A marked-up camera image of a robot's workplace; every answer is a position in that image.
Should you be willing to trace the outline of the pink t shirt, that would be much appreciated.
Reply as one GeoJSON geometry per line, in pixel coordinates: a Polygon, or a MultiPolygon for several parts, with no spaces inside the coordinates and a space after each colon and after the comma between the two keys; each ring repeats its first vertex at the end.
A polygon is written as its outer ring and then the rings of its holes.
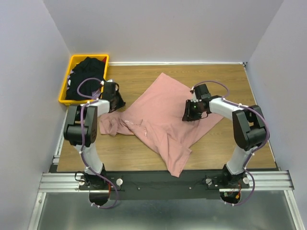
{"type": "Polygon", "coordinates": [[[197,121],[182,121],[190,98],[189,87],[161,73],[125,111],[101,115],[100,133],[135,135],[161,156],[172,176],[179,177],[192,152],[190,147],[222,120],[210,114],[197,121]]]}

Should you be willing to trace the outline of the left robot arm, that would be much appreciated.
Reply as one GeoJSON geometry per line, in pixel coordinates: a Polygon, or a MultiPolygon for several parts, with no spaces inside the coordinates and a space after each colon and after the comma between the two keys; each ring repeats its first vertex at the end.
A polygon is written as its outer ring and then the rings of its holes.
{"type": "Polygon", "coordinates": [[[78,151],[84,163],[84,173],[91,175],[90,184],[95,189],[102,189],[109,180],[106,178],[104,164],[98,157],[96,137],[98,118],[112,113],[125,105],[118,91],[103,93],[102,99],[84,104],[71,104],[64,124],[63,136],[78,151]]]}

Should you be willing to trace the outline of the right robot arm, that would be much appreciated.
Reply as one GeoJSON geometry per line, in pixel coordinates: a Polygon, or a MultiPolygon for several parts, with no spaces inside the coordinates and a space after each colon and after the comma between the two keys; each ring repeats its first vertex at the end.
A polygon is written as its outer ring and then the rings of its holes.
{"type": "Polygon", "coordinates": [[[227,188],[233,187],[243,179],[252,155],[268,142],[270,133],[261,108],[236,104],[220,96],[190,99],[186,100],[182,120],[200,120],[203,113],[218,114],[232,121],[236,147],[216,182],[227,188]]]}

